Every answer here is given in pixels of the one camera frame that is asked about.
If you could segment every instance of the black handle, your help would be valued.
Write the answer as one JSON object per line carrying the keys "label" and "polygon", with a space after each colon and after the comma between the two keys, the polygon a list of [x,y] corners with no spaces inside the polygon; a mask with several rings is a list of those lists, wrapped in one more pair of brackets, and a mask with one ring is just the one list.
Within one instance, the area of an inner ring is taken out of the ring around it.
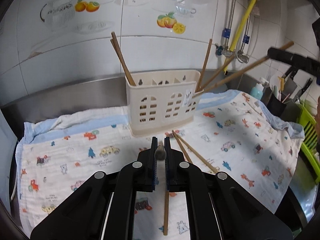
{"label": "black handle", "polygon": [[307,83],[304,85],[304,87],[303,87],[302,90],[301,90],[301,91],[302,91],[302,94],[307,91],[307,89],[310,87],[311,84],[312,84],[312,79],[309,78],[309,80],[307,81]]}

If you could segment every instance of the cartoon animal print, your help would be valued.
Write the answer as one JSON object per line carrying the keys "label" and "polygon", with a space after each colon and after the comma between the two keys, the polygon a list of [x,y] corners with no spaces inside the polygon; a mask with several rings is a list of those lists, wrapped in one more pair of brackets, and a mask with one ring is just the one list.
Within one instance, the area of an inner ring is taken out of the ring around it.
{"label": "cartoon animal print", "polygon": [[177,225],[177,228],[179,229],[179,234],[182,234],[189,230],[189,228],[186,226],[186,223],[184,223],[182,220],[180,222],[177,222]]}
{"label": "cartoon animal print", "polygon": [[71,186],[72,191],[76,191],[85,181],[78,180],[74,185]]}
{"label": "cartoon animal print", "polygon": [[223,128],[223,126],[219,122],[217,122],[217,125],[219,128]]}
{"label": "cartoon animal print", "polygon": [[46,212],[48,215],[53,211],[55,210],[57,207],[55,205],[50,205],[50,206],[45,206],[43,205],[41,207],[42,211]]}
{"label": "cartoon animal print", "polygon": [[292,151],[292,147],[291,146],[290,146],[290,150],[289,150],[288,153],[290,153],[290,155],[292,156],[293,151]]}
{"label": "cartoon animal print", "polygon": [[[184,136],[184,130],[175,130],[174,132],[180,136]],[[164,134],[165,136],[169,136],[170,139],[174,138],[172,132],[165,132]]]}
{"label": "cartoon animal print", "polygon": [[210,138],[206,134],[201,136],[201,139],[205,140],[206,142],[210,142]]}
{"label": "cartoon animal print", "polygon": [[227,152],[230,148],[234,149],[236,147],[236,145],[233,142],[226,142],[221,150]]}
{"label": "cartoon animal print", "polygon": [[270,172],[270,170],[269,170],[269,166],[266,166],[265,168],[264,168],[264,170],[261,172],[261,174],[262,174],[262,176],[270,176],[271,175],[271,172]]}
{"label": "cartoon animal print", "polygon": [[247,96],[245,95],[245,93],[242,93],[242,96],[244,97],[244,99],[245,99],[246,102],[249,102],[249,101],[250,101],[250,98],[247,97]]}
{"label": "cartoon animal print", "polygon": [[230,168],[230,166],[229,166],[229,163],[223,161],[222,166],[226,167],[229,171],[231,171],[231,168]]}
{"label": "cartoon animal print", "polygon": [[23,175],[23,174],[27,174],[26,169],[23,169],[23,170],[21,171],[20,178],[22,178],[22,175]]}
{"label": "cartoon animal print", "polygon": [[248,177],[247,177],[247,175],[245,175],[245,174],[241,174],[241,178],[242,179],[245,179],[248,183],[249,183],[249,188],[251,188],[251,187],[254,187],[254,180],[249,180],[248,179]]}
{"label": "cartoon animal print", "polygon": [[51,159],[50,156],[45,155],[43,158],[37,157],[37,166],[44,165],[45,163],[48,163]]}
{"label": "cartoon animal print", "polygon": [[138,198],[136,200],[134,209],[135,209],[134,213],[137,214],[138,210],[146,209],[146,210],[150,211],[152,209],[152,207],[149,205],[148,198],[143,197],[143,198]]}
{"label": "cartoon animal print", "polygon": [[290,169],[289,167],[287,168],[287,171],[289,172],[289,176],[290,176],[290,178],[292,178],[291,169]]}
{"label": "cartoon animal print", "polygon": [[203,115],[204,115],[204,116],[208,116],[208,117],[210,117],[210,118],[216,117],[214,112],[204,112]]}
{"label": "cartoon animal print", "polygon": [[101,153],[100,153],[100,157],[107,157],[108,155],[114,153],[115,155],[117,155],[120,152],[120,149],[114,146],[107,146],[102,148]]}
{"label": "cartoon animal print", "polygon": [[67,174],[68,168],[66,164],[60,166],[63,175]]}
{"label": "cartoon animal print", "polygon": [[256,128],[260,129],[261,124],[259,122],[254,122],[253,124],[256,126]]}
{"label": "cartoon animal print", "polygon": [[278,178],[278,184],[281,185],[282,181],[283,181],[284,175],[281,174]]}
{"label": "cartoon animal print", "polygon": [[256,144],[254,149],[253,149],[254,154],[259,154],[261,150],[263,150],[263,148],[261,147],[261,145],[259,143]]}
{"label": "cartoon animal print", "polygon": [[39,185],[36,184],[36,180],[35,179],[32,179],[30,181],[30,185],[28,186],[28,189],[29,189],[30,192],[32,192],[33,190],[35,192],[39,191]]}
{"label": "cartoon animal print", "polygon": [[242,122],[244,123],[244,126],[245,126],[246,128],[249,128],[249,126],[247,125],[246,119],[242,119]]}
{"label": "cartoon animal print", "polygon": [[236,122],[233,121],[233,120],[226,120],[226,121],[224,122],[224,126],[231,126],[231,125],[233,125],[233,124],[236,124]]}
{"label": "cartoon animal print", "polygon": [[90,147],[89,148],[89,151],[88,151],[88,157],[91,157],[93,159],[93,157],[95,157],[95,153],[93,152],[92,148]]}

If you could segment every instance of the orange fruit decal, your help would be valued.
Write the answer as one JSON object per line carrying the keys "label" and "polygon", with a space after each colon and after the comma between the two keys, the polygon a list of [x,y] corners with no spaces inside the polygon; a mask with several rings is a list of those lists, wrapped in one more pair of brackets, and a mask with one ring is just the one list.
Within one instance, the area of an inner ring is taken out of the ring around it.
{"label": "orange fruit decal", "polygon": [[78,3],[75,5],[76,12],[82,12],[86,9],[88,3],[84,0],[78,0]]}
{"label": "orange fruit decal", "polygon": [[98,2],[89,2],[87,7],[85,8],[87,12],[95,12],[99,9],[100,4]]}
{"label": "orange fruit decal", "polygon": [[182,23],[175,23],[172,27],[172,30],[174,31],[174,33],[183,34],[186,30],[186,27]]}

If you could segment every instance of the chopstick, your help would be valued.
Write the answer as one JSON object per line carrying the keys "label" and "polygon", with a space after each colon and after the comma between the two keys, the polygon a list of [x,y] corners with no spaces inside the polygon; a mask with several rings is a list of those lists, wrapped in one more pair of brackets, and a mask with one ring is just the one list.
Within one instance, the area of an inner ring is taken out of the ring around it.
{"label": "chopstick", "polygon": [[163,235],[168,235],[168,224],[169,224],[169,191],[165,191],[164,195],[164,222],[163,222]]}
{"label": "chopstick", "polygon": [[[283,45],[282,47],[280,47],[279,49],[285,50],[285,49],[287,49],[287,48],[290,48],[290,47],[293,46],[293,45],[294,45],[294,42],[293,42],[293,41],[290,41],[290,42],[288,42],[287,44],[285,44],[285,45]],[[225,83],[230,82],[231,80],[233,80],[233,79],[241,76],[243,73],[247,72],[248,70],[250,70],[250,69],[252,69],[252,68],[254,68],[254,67],[262,64],[262,63],[265,62],[265,61],[267,61],[269,58],[270,58],[269,56],[264,56],[263,58],[261,58],[261,59],[255,61],[255,62],[253,62],[252,64],[250,64],[249,66],[245,67],[244,69],[239,70],[239,71],[236,72],[236,73],[233,73],[232,75],[230,75],[230,76],[228,76],[228,77],[220,80],[219,82],[215,83],[213,86],[208,87],[207,89],[203,90],[202,92],[194,95],[192,98],[196,98],[196,97],[198,97],[198,96],[200,96],[200,95],[202,95],[202,94],[204,94],[204,93],[206,93],[206,92],[208,92],[208,91],[210,91],[210,90],[212,90],[212,89],[214,89],[214,88],[217,88],[217,87],[219,87],[219,86],[224,85]]]}
{"label": "chopstick", "polygon": [[205,164],[208,166],[210,170],[212,170],[214,173],[218,173],[219,171],[213,167],[205,158],[203,158],[195,149],[193,149],[190,144],[188,144],[182,137],[178,134],[176,134],[177,137]]}
{"label": "chopstick", "polygon": [[211,82],[212,80],[214,80],[214,79],[219,75],[219,73],[220,73],[226,66],[228,66],[228,65],[231,63],[231,61],[233,61],[234,58],[235,58],[234,55],[232,55],[230,58],[227,58],[226,62],[225,62],[219,69],[217,69],[217,71],[213,74],[213,76],[212,76],[202,87],[200,87],[200,89],[199,89],[198,91],[196,91],[196,92],[199,92],[199,91],[201,91],[202,89],[206,88],[207,85],[209,85],[210,82]]}
{"label": "chopstick", "polygon": [[205,55],[205,58],[204,58],[202,71],[201,71],[201,74],[200,74],[200,78],[199,78],[199,81],[198,81],[198,85],[197,85],[197,87],[196,87],[196,92],[199,91],[200,86],[201,86],[201,82],[202,82],[202,79],[203,79],[203,76],[204,76],[204,71],[205,71],[205,68],[207,67],[207,63],[208,63],[208,59],[209,59],[209,54],[210,54],[210,50],[211,50],[211,45],[212,45],[212,39],[209,40],[209,44],[208,44],[208,48],[207,48],[207,54]]}
{"label": "chopstick", "polygon": [[186,157],[187,161],[188,161],[189,163],[193,163],[192,160],[190,159],[188,153],[187,153],[186,150],[184,149],[182,143],[180,142],[179,137],[178,137],[177,134],[174,132],[174,130],[172,130],[172,134],[173,134],[173,136],[175,137],[175,139],[177,140],[177,143],[179,144],[180,149],[182,150],[182,152],[183,152],[184,156]]}
{"label": "chopstick", "polygon": [[115,51],[117,53],[117,56],[118,56],[118,58],[119,58],[119,60],[121,62],[121,65],[122,65],[122,68],[124,70],[125,76],[127,77],[128,82],[129,82],[129,84],[131,86],[136,86],[136,83],[134,82],[134,80],[133,80],[133,78],[132,78],[132,76],[130,74],[129,69],[127,68],[127,65],[124,62],[124,58],[122,56],[121,49],[120,49],[120,46],[119,46],[119,43],[118,43],[118,40],[117,40],[115,32],[112,32],[111,36],[112,36],[112,40],[113,40],[113,41],[111,41],[112,46],[115,49]]}

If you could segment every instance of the sticker label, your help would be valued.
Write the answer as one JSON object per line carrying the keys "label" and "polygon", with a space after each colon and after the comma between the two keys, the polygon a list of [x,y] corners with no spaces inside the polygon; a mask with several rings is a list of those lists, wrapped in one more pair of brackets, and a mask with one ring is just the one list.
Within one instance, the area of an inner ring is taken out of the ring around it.
{"label": "sticker label", "polygon": [[189,105],[189,102],[191,99],[192,99],[192,89],[187,89],[182,102],[182,107]]}

